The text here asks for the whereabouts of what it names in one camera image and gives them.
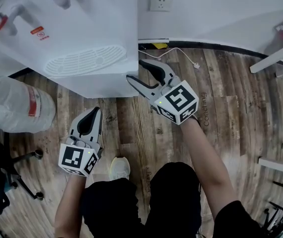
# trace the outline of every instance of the sneaker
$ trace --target sneaker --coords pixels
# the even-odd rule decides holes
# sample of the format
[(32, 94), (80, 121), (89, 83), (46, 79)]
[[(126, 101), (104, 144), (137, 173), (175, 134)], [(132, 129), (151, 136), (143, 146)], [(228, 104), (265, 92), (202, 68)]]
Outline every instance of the sneaker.
[(112, 161), (109, 173), (110, 180), (117, 180), (120, 178), (130, 179), (131, 167), (130, 163), (125, 157), (115, 157)]

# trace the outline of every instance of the yellow object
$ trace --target yellow object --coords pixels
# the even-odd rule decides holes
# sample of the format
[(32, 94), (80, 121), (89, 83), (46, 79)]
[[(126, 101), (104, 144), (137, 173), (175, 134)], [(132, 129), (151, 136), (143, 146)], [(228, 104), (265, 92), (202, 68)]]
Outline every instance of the yellow object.
[(168, 47), (166, 43), (152, 43), (157, 49), (165, 49)]

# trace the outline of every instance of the wall outlet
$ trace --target wall outlet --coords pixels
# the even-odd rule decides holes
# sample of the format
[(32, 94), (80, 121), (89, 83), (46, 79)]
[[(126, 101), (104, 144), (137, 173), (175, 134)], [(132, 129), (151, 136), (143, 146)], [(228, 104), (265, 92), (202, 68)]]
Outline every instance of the wall outlet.
[(151, 11), (170, 11), (173, 0), (150, 0)]

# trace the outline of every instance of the cable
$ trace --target cable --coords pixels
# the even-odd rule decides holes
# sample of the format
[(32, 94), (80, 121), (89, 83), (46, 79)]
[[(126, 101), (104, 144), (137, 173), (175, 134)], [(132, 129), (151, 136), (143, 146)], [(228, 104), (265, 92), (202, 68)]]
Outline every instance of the cable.
[(172, 49), (168, 50), (167, 52), (161, 54), (161, 55), (158, 56), (158, 57), (152, 56), (152, 55), (150, 55), (150, 54), (148, 54), (148, 53), (146, 53), (146, 52), (144, 52), (144, 51), (141, 51), (141, 50), (138, 50), (138, 52), (141, 52), (141, 53), (143, 53), (143, 54), (145, 54), (145, 55), (147, 55), (147, 56), (150, 56), (150, 57), (152, 57), (152, 58), (156, 58), (157, 60), (161, 60), (161, 57), (162, 57), (162, 56), (168, 54), (170, 51), (173, 51), (173, 50), (179, 50), (179, 51), (181, 51), (181, 52), (186, 56), (186, 58), (192, 63), (192, 65), (193, 65), (194, 68), (196, 68), (196, 69), (199, 69), (199, 68), (200, 68), (200, 65), (199, 65), (197, 62), (193, 62), (193, 61), (187, 56), (187, 54), (184, 53), (180, 48), (172, 48)]
[[(199, 194), (201, 195), (201, 183), (199, 183)], [(201, 233), (201, 226), (199, 227), (197, 235), (199, 238), (206, 238), (202, 233)]]

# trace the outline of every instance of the fiducial marker cube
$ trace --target fiducial marker cube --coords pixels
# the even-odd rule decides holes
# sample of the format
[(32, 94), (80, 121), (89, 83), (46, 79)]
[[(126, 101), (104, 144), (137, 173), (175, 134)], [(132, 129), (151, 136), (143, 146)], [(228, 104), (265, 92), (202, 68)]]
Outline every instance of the fiducial marker cube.
[(60, 146), (59, 167), (68, 173), (88, 177), (98, 159), (94, 149), (67, 144)]
[(160, 115), (179, 125), (198, 110), (199, 97), (184, 80), (154, 103)]

